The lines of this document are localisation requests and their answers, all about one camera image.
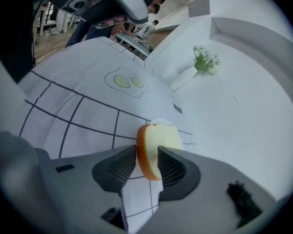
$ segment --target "black cable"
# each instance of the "black cable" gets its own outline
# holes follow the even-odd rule
[[[37,16],[37,14],[38,14],[38,12],[40,11],[40,8],[41,8],[41,6],[44,4],[44,2],[45,2],[46,0],[41,0],[40,1],[40,3],[38,4],[38,6],[37,6],[37,8],[36,8],[36,10],[35,10],[35,13],[34,13],[34,15],[33,15],[33,20],[32,20],[32,23],[31,23],[31,25],[34,25],[34,22],[36,21],[36,16]],[[34,39],[34,34],[33,34],[33,63],[34,63],[34,67],[36,66],[36,58],[35,58],[35,39]]]

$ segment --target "grid pattern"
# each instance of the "grid pattern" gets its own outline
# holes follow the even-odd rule
[[[100,39],[108,45],[109,40]],[[24,78],[26,79],[30,80],[30,84],[38,84],[41,93],[35,91],[34,96],[28,95],[26,109],[24,108],[28,113],[23,114],[24,119],[17,134],[33,146],[47,150],[51,158],[81,156],[133,145],[140,126],[150,122],[150,119],[78,93],[34,71]],[[52,98],[54,95],[61,97],[65,103],[55,101]],[[48,135],[41,134],[45,129],[49,132]],[[179,134],[184,149],[194,152],[192,134],[180,130]],[[137,232],[156,212],[162,190],[162,182],[147,180],[136,160],[136,167],[123,188],[124,209],[130,233]]]
[[[61,130],[58,131],[63,135],[61,144],[53,144],[56,148],[60,148],[57,150],[57,155],[49,153],[51,158],[79,156],[94,153],[96,151],[104,151],[111,148],[135,144],[136,133],[139,127],[150,122],[149,119],[109,106],[93,98],[82,95],[70,88],[57,84],[56,82],[50,81],[34,71],[31,71],[31,73],[48,81],[49,84],[43,89],[40,96],[34,102],[26,100],[26,103],[31,105],[31,109],[24,119],[19,136],[22,136],[26,126],[29,126],[30,123],[28,123],[28,119],[30,118],[30,115],[33,114],[33,110],[38,110],[40,113],[47,114],[48,116],[65,123],[65,125],[61,126]],[[39,104],[39,100],[43,100],[44,97],[49,97],[47,91],[52,88],[52,86],[65,89],[78,96],[75,100],[77,105],[70,117],[59,116],[61,114],[60,112],[57,114],[49,112],[44,109],[46,106],[42,106],[43,103],[42,105]],[[89,120],[87,120],[87,122],[83,122],[81,117],[84,115],[87,116],[87,112],[85,112],[86,108],[90,108],[90,112],[91,114],[94,114],[95,118],[108,117],[114,121],[114,124],[112,124],[111,128],[108,128],[106,126],[100,126],[95,121],[89,122]],[[108,110],[110,111],[107,115],[99,115],[96,117],[97,111],[102,113],[107,112]],[[192,141],[192,134],[180,130],[179,134],[185,150],[194,152],[193,146],[195,143]],[[76,147],[74,147],[76,138],[79,136],[85,136],[83,142],[87,143],[87,145],[82,147],[82,153],[75,152]],[[54,147],[51,147],[51,144],[47,143],[46,145],[41,146],[41,148],[44,148],[49,152],[50,149]],[[162,190],[162,182],[147,180],[141,172],[138,161],[136,161],[136,167],[127,184],[123,188],[124,208],[130,233],[137,232],[156,212],[159,204],[159,193]]]

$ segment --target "egg yolk drawing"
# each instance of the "egg yolk drawing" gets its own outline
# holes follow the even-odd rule
[[[119,68],[105,76],[106,84],[131,97],[140,98],[149,91],[147,84],[133,71]]]
[[[143,88],[142,82],[138,78],[132,78],[131,79],[133,85],[137,86],[138,88]]]
[[[114,81],[117,85],[119,85],[122,88],[130,87],[129,81],[127,81],[127,79],[122,76],[115,76]]]

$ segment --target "table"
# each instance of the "table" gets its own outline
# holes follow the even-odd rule
[[[125,41],[127,42],[129,45],[131,45],[132,47],[136,48],[138,51],[140,51],[142,54],[144,54],[145,56],[149,56],[150,55],[150,51],[148,48],[146,48],[143,44],[135,41],[134,39],[130,38],[129,36],[126,36],[124,33],[118,33],[116,35],[116,37],[118,37],[119,39],[121,39],[122,41],[120,42],[120,44],[122,45],[122,43]]]
[[[120,44],[102,37],[69,46],[39,63],[20,83],[26,100],[12,133],[52,159],[136,143],[139,127],[157,117],[177,126],[184,149],[196,152],[177,95]],[[123,188],[129,232],[158,208],[161,181],[144,178],[139,163]]]

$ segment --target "person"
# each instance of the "person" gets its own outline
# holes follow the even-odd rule
[[[165,0],[153,0],[153,4],[148,7],[148,13],[157,14],[158,11],[160,10],[159,4],[162,4],[163,2],[165,2]],[[75,32],[72,34],[72,36],[68,40],[65,48],[81,42],[82,39],[85,37],[85,35],[87,35],[86,40],[97,38],[97,37],[109,38],[111,34],[116,35],[119,32],[123,32],[123,30],[129,35],[131,35],[132,30],[134,28],[134,24],[118,23],[117,25],[116,25],[117,28],[115,31],[113,31],[114,26],[106,27],[103,29],[97,29],[96,27],[91,25],[91,23],[80,20]]]
[[[138,32],[137,38],[143,40],[147,36],[151,35],[156,29],[155,26],[158,24],[158,20],[154,20],[153,23],[147,22],[142,25],[142,29]]]
[[[13,24],[13,34],[8,44],[0,37],[0,60],[12,79],[18,83],[34,67],[32,56],[34,0],[7,1],[17,4],[22,9],[20,13],[10,13],[8,17],[6,13],[0,13],[0,22],[4,22],[0,25],[0,36],[5,36],[11,31],[9,22],[18,22]]]
[[[51,21],[56,21],[58,12],[59,12],[58,7],[53,6],[53,11],[52,11],[52,14],[50,15],[50,20]]]
[[[153,4],[163,4],[166,0],[153,0]],[[129,26],[129,29],[128,29],[128,35],[129,36],[133,36],[131,30],[133,29],[134,27],[134,24],[130,24]],[[112,28],[112,35],[116,35],[118,34],[119,32],[122,32],[122,24],[119,23],[119,24],[116,24],[113,28]]]
[[[57,27],[56,27],[56,30],[51,32],[51,34],[59,35],[61,32],[66,33],[68,22],[69,22],[69,14],[63,10],[59,10],[57,14],[57,20],[56,20]]]
[[[147,10],[148,10],[149,14],[155,14],[156,15],[160,11],[160,6],[158,4],[152,4],[147,8]],[[129,22],[125,22],[122,25],[121,32],[126,34],[126,35],[132,35],[132,33],[134,32],[135,28],[136,28],[136,26],[134,24],[131,24]]]

